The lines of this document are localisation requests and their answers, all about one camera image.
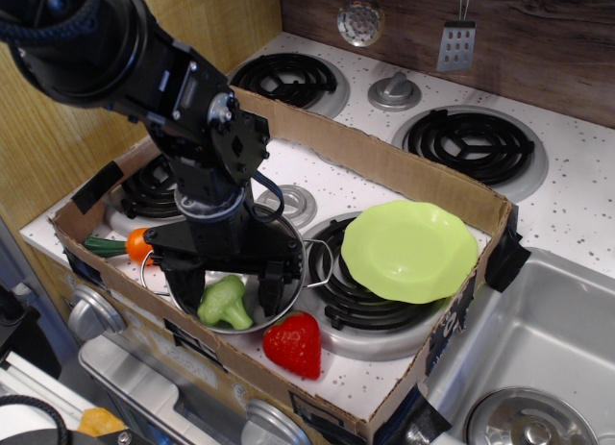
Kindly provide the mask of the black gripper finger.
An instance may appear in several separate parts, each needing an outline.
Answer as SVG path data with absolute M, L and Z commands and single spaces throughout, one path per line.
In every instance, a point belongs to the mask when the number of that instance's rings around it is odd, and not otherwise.
M 282 261 L 270 261 L 258 276 L 258 303 L 265 316 L 283 314 L 290 305 L 298 278 Z
M 172 302 L 185 313 L 195 315 L 205 290 L 205 267 L 200 263 L 164 262 L 160 269 Z

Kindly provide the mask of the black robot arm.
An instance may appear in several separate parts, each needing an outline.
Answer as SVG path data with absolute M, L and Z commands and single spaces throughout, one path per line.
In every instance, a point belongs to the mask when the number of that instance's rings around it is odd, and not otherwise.
M 142 123 L 167 158 L 183 219 L 144 240 L 182 309 L 206 274 L 258 278 L 266 315 L 303 277 L 302 242 L 253 200 L 267 158 L 267 121 L 244 111 L 226 77 L 168 35 L 143 0 L 1 0 L 1 39 L 23 77 L 55 101 Z

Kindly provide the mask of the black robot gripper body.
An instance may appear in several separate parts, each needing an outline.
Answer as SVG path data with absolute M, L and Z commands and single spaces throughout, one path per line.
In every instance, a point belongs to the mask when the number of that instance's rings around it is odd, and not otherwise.
M 187 218 L 152 228 L 143 235 L 155 264 L 167 273 L 207 271 L 263 277 L 303 272 L 303 242 L 278 210 L 242 204 L 230 217 L 214 222 Z

